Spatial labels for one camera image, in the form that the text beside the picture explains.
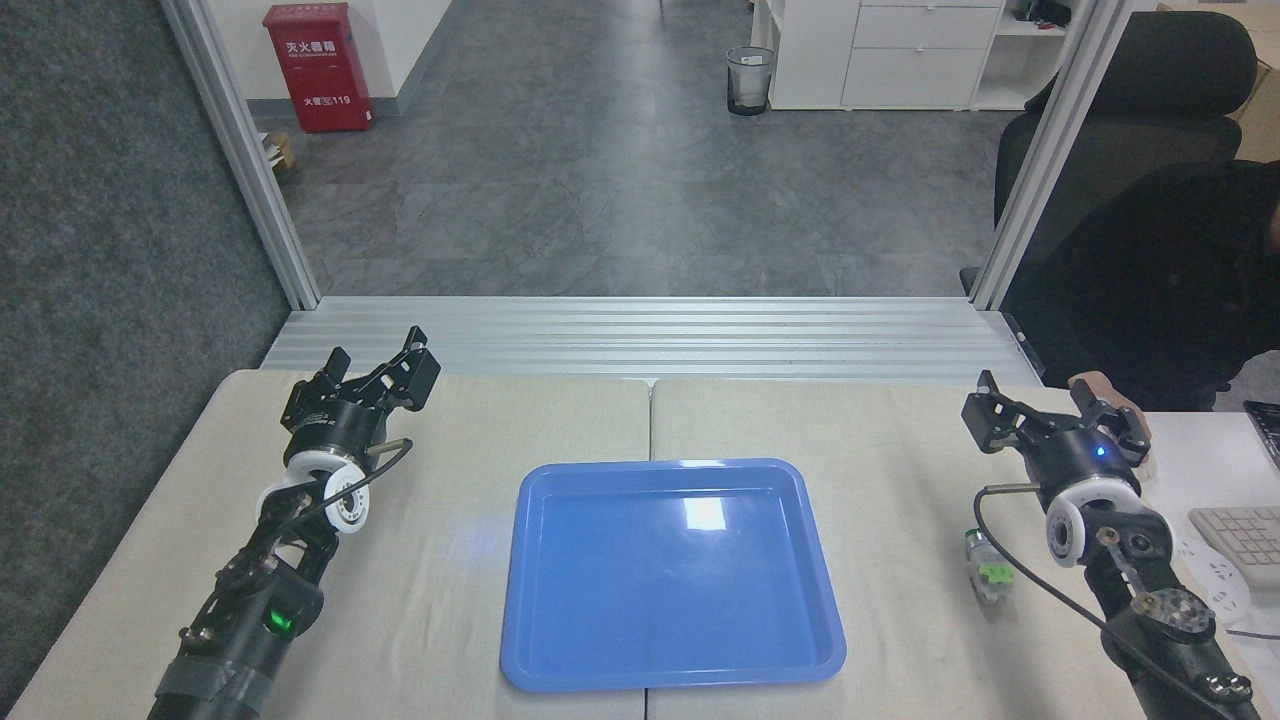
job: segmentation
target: white drawer cabinet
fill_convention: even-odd
[[[778,54],[776,110],[1021,109],[1066,35],[1015,20],[1024,1],[756,0],[751,44]]]
[[[841,104],[858,108],[961,108],[987,50],[855,49]]]
[[[996,8],[864,6],[858,13],[854,47],[986,50],[998,14]]]
[[[1002,0],[876,0],[863,5],[909,6],[909,8],[1000,8]]]

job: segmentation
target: mesh waste bin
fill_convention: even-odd
[[[769,81],[778,56],[767,47],[733,47],[728,59],[728,111],[758,115],[769,102]]]

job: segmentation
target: white keyboard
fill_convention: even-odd
[[[1187,516],[1251,588],[1280,589],[1280,507],[1197,507]]]

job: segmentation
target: gray floor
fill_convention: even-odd
[[[947,296],[993,243],[1009,114],[732,115],[745,0],[449,13],[404,117],[291,133],[326,293]]]

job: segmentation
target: black tape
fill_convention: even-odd
[[[209,662],[184,656],[169,664],[156,688],[156,697],[182,694],[212,701],[219,693],[261,715],[271,694],[271,679],[230,660]]]

